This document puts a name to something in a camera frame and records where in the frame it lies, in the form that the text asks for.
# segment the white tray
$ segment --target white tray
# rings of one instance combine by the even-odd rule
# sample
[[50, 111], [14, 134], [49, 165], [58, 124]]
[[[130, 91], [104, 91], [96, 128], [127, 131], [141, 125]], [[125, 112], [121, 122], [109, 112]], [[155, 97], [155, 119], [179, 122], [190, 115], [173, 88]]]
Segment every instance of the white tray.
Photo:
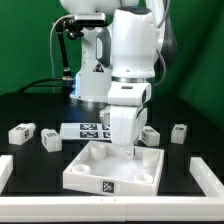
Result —
[[[135, 147], [135, 156], [130, 159], [111, 143], [100, 142], [106, 153], [94, 154], [91, 151], [94, 144], [99, 142], [90, 141], [63, 172], [64, 189], [112, 196], [157, 195], [163, 150]], [[153, 167], [143, 165], [143, 152], [150, 150], [159, 155]]]

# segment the cable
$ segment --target cable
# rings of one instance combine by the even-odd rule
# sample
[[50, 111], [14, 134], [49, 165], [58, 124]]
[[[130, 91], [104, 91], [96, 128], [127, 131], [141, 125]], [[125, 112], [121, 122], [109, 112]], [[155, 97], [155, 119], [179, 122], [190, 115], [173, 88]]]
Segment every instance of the cable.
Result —
[[25, 90], [29, 89], [30, 87], [33, 87], [35, 86], [36, 84], [39, 84], [39, 83], [43, 83], [43, 82], [53, 82], [53, 81], [61, 81], [62, 78], [54, 78], [54, 79], [41, 79], [41, 80], [37, 80], [35, 82], [31, 82], [30, 84], [22, 87], [21, 89], [19, 89], [17, 91], [17, 93], [23, 93]]
[[157, 28], [161, 28], [161, 26], [163, 25], [163, 23], [165, 22], [166, 20], [166, 17], [167, 17], [167, 14], [169, 12], [169, 8], [170, 8], [170, 0], [167, 0], [167, 3], [166, 3], [166, 9], [165, 9], [165, 12], [163, 13], [163, 18], [162, 20], [160, 21], [160, 23], [158, 24]]
[[52, 26], [51, 28], [51, 32], [50, 32], [50, 59], [51, 59], [51, 69], [52, 69], [52, 79], [55, 78], [55, 65], [54, 65], [54, 56], [53, 56], [53, 50], [52, 50], [52, 39], [53, 39], [53, 32], [55, 30], [55, 27], [57, 26], [57, 24], [62, 20], [62, 19], [66, 19], [66, 18], [73, 18], [74, 16], [72, 15], [66, 15], [66, 16], [62, 16], [61, 18], [59, 18]]
[[156, 49], [156, 53], [158, 54], [159, 59], [160, 59], [162, 65], [163, 65], [163, 76], [162, 76], [162, 79], [155, 84], [155, 86], [157, 87], [157, 86], [160, 86], [163, 83], [163, 81], [165, 80], [166, 74], [167, 74], [167, 70], [166, 70], [166, 62], [165, 62], [162, 54], [158, 51], [158, 49]]

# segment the white plastic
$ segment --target white plastic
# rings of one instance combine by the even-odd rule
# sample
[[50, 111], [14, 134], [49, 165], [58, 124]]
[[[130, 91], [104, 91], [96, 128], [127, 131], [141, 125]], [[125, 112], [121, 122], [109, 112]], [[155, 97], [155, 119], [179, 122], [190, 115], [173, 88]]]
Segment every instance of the white plastic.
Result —
[[[145, 150], [158, 153], [150, 167], [143, 162]], [[117, 145], [90, 141], [63, 172], [63, 188], [110, 196], [156, 196], [163, 155], [163, 150], [135, 147], [130, 159]], [[80, 172], [72, 172], [77, 166], [81, 166]], [[83, 173], [85, 166], [88, 173]]]
[[[115, 9], [121, 6], [120, 0], [60, 0], [62, 6], [71, 14], [103, 12], [113, 15]], [[122, 0], [122, 5], [138, 5], [139, 0]]]
[[101, 30], [102, 28], [95, 28], [82, 31], [84, 33], [82, 64], [75, 77], [76, 87], [70, 95], [72, 99], [107, 103], [107, 95], [111, 86], [111, 70], [103, 68], [96, 60], [96, 37]]
[[0, 157], [0, 195], [4, 189], [10, 174], [13, 170], [13, 157], [1, 156]]
[[144, 102], [151, 99], [150, 83], [121, 83], [112, 82], [108, 93], [108, 103], [122, 106], [141, 106], [143, 95], [146, 93]]
[[147, 108], [112, 105], [110, 129], [112, 143], [132, 145], [147, 121]]
[[176, 124], [171, 133], [171, 143], [183, 144], [187, 134], [187, 126]]
[[0, 222], [224, 221], [223, 185], [201, 158], [190, 170], [207, 197], [0, 197]]
[[43, 129], [41, 131], [41, 143], [48, 152], [57, 152], [62, 150], [62, 139], [53, 129]]
[[223, 184], [200, 157], [191, 159], [190, 172], [206, 197], [222, 197], [224, 200]]
[[33, 137], [35, 124], [20, 124], [8, 132], [9, 144], [22, 145]]
[[160, 133], [158, 133], [150, 126], [145, 126], [140, 133], [139, 140], [145, 143], [148, 147], [159, 146]]
[[157, 166], [160, 153], [157, 149], [149, 149], [143, 152], [143, 165], [149, 168]]
[[156, 24], [153, 13], [137, 16], [130, 12], [116, 10], [111, 49], [112, 76], [120, 78], [155, 77], [156, 45]]

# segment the qr code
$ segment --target qr code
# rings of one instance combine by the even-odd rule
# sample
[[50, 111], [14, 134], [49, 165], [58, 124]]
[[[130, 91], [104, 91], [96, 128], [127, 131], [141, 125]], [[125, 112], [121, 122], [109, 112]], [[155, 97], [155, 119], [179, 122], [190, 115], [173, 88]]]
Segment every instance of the qr code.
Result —
[[110, 138], [110, 132], [103, 132], [104, 138]]
[[114, 183], [108, 182], [108, 181], [103, 181], [103, 192], [113, 194], [114, 193]]
[[104, 131], [108, 131], [108, 130], [110, 130], [110, 125], [102, 125], [102, 129]]
[[99, 138], [99, 135], [96, 131], [81, 131], [80, 138]]
[[96, 124], [80, 124], [80, 130], [97, 130]]
[[48, 136], [48, 137], [55, 137], [55, 136], [57, 136], [57, 135], [56, 135], [55, 133], [48, 133], [47, 136]]
[[176, 127], [176, 130], [178, 130], [178, 131], [183, 131], [184, 128]]
[[145, 132], [152, 133], [152, 132], [154, 132], [154, 130], [153, 129], [146, 129]]
[[25, 139], [28, 139], [28, 138], [29, 138], [29, 129], [27, 129], [27, 130], [24, 132], [24, 137], [25, 137]]

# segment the small white block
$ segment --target small white block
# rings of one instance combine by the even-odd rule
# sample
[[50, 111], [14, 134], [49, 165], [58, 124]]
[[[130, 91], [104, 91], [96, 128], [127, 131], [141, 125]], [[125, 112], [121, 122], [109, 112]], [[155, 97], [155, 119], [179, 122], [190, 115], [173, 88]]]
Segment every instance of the small white block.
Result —
[[171, 133], [171, 142], [183, 144], [187, 134], [187, 126], [184, 124], [176, 124]]
[[142, 142], [147, 146], [159, 146], [160, 134], [150, 126], [145, 126], [142, 130]]
[[33, 123], [20, 124], [16, 126], [8, 132], [9, 144], [22, 145], [33, 137], [33, 132], [35, 129], [36, 126]]
[[4, 189], [10, 174], [13, 170], [13, 157], [1, 156], [0, 157], [0, 194]]
[[41, 131], [41, 142], [48, 152], [62, 150], [62, 139], [55, 130], [43, 129]]

